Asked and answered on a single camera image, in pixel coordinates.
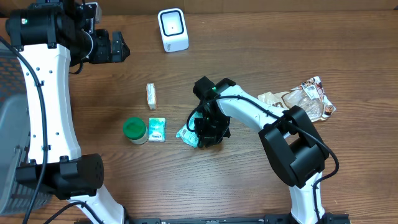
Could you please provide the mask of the teal crinkled wrapper packet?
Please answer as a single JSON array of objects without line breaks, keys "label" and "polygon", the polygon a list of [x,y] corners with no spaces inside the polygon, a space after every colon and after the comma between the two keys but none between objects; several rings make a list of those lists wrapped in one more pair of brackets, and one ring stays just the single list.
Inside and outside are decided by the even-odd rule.
[{"label": "teal crinkled wrapper packet", "polygon": [[[202,114],[199,112],[195,112],[189,120],[189,128],[195,129],[195,118],[202,118]],[[188,130],[187,125],[185,124],[177,133],[176,138],[180,138],[184,143],[188,144],[196,148],[198,146],[198,136],[196,132],[191,132]]]}]

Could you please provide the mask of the orange tissue pack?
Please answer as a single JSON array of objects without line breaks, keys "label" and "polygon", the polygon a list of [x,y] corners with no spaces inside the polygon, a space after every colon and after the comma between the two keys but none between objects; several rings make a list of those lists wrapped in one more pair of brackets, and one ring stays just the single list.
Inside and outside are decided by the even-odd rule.
[{"label": "orange tissue pack", "polygon": [[147,104],[151,110],[155,110],[157,108],[155,85],[153,83],[148,83],[146,85],[146,92],[147,92]]}]

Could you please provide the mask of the teal tissue pack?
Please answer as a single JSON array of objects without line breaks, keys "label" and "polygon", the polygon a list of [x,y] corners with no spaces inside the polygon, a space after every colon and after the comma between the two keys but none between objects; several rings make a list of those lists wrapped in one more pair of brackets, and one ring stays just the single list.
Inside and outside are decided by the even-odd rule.
[{"label": "teal tissue pack", "polygon": [[149,118],[149,141],[165,142],[166,119]]}]

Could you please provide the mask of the green lid jar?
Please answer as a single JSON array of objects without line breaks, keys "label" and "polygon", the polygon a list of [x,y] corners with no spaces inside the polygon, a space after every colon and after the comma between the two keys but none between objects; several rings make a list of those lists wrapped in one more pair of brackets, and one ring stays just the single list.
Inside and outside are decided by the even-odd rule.
[{"label": "green lid jar", "polygon": [[123,133],[133,144],[144,144],[148,138],[148,128],[145,122],[138,118],[132,117],[127,119],[123,125]]}]

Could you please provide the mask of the beige snack pouch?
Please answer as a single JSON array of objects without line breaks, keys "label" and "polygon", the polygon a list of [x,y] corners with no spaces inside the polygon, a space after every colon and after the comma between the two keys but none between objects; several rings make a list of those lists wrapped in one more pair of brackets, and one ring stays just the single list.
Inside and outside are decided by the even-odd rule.
[{"label": "beige snack pouch", "polygon": [[279,93],[263,93],[258,100],[285,110],[299,106],[305,110],[312,122],[324,121],[335,111],[335,106],[327,98],[319,76],[302,82],[299,86]]}]

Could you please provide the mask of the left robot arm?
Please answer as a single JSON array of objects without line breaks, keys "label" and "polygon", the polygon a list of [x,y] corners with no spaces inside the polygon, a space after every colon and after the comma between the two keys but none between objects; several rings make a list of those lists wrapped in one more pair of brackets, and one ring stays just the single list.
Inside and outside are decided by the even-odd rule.
[{"label": "left robot arm", "polygon": [[6,47],[19,59],[27,92],[28,163],[16,169],[19,184],[66,200],[92,223],[129,223],[126,209],[104,185],[99,154],[81,153],[70,103],[69,74],[84,63],[118,63],[130,54],[120,32],[97,29],[97,2],[37,1],[13,10]]}]

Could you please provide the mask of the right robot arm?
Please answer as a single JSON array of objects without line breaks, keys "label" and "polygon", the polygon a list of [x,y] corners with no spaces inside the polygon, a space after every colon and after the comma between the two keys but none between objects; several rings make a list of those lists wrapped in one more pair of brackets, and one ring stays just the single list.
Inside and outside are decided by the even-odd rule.
[{"label": "right robot arm", "polygon": [[210,147],[230,137],[231,118],[258,133],[269,164],[289,186],[293,223],[323,223],[325,210],[318,183],[329,153],[306,112],[299,106],[288,110],[265,104],[248,95],[234,81],[213,83],[207,77],[195,82],[193,93],[200,100],[201,113],[191,130],[198,147]]}]

